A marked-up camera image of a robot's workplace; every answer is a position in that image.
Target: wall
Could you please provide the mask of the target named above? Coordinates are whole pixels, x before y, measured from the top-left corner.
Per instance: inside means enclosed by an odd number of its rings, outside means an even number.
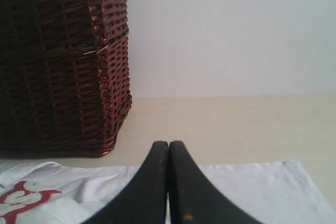
[[[336,91],[336,0],[129,0],[135,98]]]

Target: woven basket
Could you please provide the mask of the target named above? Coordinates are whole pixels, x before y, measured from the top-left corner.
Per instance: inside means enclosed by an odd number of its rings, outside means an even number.
[[[130,107],[126,0],[0,0],[0,150],[99,157]]]

